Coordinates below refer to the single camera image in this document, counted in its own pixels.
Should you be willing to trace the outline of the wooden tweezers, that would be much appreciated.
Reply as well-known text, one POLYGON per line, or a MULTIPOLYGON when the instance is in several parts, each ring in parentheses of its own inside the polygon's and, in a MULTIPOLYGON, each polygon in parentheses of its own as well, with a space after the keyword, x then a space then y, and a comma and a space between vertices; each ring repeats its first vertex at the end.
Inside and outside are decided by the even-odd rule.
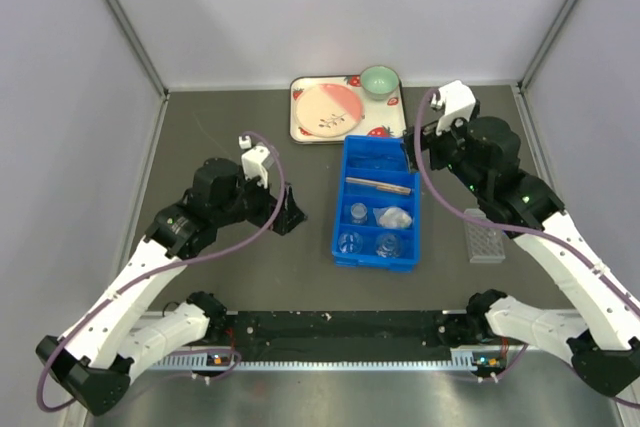
POLYGON ((399 195, 410 195, 412 193, 412 189, 410 187, 405 187, 401 185, 390 184, 390 183, 380 182, 380 181, 375 181, 370 179, 347 177, 345 181, 348 184, 371 187, 378 191, 395 193, 399 195))

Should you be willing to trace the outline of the small clear glass dish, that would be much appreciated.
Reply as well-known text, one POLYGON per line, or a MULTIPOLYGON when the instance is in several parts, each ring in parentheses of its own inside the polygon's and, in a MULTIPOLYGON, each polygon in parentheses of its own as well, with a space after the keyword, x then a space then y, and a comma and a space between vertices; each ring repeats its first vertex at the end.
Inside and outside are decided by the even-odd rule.
POLYGON ((350 222, 355 225, 364 225, 368 220, 368 209, 364 203, 357 202, 350 207, 350 222))

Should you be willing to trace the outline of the plastic bag with contents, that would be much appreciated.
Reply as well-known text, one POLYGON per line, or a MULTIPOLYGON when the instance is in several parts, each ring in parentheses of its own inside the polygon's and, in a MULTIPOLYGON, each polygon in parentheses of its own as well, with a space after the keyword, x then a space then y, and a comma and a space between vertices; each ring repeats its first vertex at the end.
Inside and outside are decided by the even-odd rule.
POLYGON ((377 225, 382 228, 406 230, 413 225, 413 217, 397 206, 374 208, 373 213, 377 225))

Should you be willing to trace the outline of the blue plastic bin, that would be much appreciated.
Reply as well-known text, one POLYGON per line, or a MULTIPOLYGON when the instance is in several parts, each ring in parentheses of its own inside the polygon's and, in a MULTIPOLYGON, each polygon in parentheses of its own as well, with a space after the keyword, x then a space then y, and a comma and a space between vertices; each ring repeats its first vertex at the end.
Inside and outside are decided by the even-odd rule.
POLYGON ((420 178, 418 174, 409 171, 402 148, 402 140, 356 135, 346 137, 343 146, 341 175, 331 243, 331 252, 335 263, 349 267, 373 267, 395 272, 412 271, 420 257, 420 200, 420 178), (369 170, 353 168, 348 165, 348 160, 351 156, 363 155, 399 157, 406 162, 406 170, 369 170), (371 187, 348 184, 345 181, 347 177, 364 178, 410 187, 412 193, 410 195, 399 195, 378 191, 371 187), (350 207, 357 202, 364 203, 368 209, 368 220, 364 225, 355 225, 350 222, 350 207), (379 227, 376 223, 373 209, 391 206, 406 210, 413 217, 413 225, 406 230, 379 227), (343 254, 338 251, 338 237, 344 231, 356 231, 364 237, 364 246, 359 254, 343 254), (382 258, 376 255, 376 238, 385 232, 396 233, 404 239, 406 250, 401 258, 382 258))

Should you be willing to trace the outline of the clear glass flask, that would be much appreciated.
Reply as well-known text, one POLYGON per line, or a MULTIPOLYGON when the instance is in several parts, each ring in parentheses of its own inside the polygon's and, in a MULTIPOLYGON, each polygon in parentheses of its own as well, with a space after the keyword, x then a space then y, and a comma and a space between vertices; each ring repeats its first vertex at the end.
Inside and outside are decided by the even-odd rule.
POLYGON ((382 258, 401 258, 405 253, 404 239, 392 232, 380 234, 375 241, 375 253, 382 258))

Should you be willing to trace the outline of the clear test tube rack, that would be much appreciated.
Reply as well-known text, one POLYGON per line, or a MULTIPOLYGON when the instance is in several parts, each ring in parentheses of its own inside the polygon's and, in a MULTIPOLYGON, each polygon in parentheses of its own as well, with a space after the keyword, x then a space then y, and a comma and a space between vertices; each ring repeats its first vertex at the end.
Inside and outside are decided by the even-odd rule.
POLYGON ((471 264, 500 264, 506 259, 501 231, 468 221, 464 227, 471 264))

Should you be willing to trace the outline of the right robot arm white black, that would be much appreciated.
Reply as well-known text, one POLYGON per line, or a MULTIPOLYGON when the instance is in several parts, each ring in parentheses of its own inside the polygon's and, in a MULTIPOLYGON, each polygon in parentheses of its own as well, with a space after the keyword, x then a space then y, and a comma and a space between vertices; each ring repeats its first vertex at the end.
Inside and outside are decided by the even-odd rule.
POLYGON ((577 229, 564 203, 520 166, 519 136, 496 117, 456 118, 408 129, 411 168, 445 169, 475 197, 483 217, 457 217, 505 233, 529 254, 575 308, 574 316, 488 290, 467 305, 476 341, 509 337, 572 367, 591 389, 615 398, 639 379, 639 300, 614 276, 577 229))

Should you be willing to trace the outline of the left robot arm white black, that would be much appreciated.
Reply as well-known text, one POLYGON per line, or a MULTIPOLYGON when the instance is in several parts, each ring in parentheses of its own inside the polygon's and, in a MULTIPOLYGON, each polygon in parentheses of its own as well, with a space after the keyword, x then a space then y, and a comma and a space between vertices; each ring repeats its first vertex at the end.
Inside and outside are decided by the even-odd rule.
POLYGON ((290 183, 271 194, 269 169, 280 169, 266 146, 246 150, 239 163, 212 158, 183 197, 154 218, 121 272, 91 309, 36 347, 43 370, 36 404, 46 413, 78 402, 100 416, 121 401, 147 369, 189 343, 216 343, 226 334, 214 299, 198 294, 150 327, 134 327, 161 291, 186 268, 224 258, 266 232, 285 235, 305 220, 290 183))

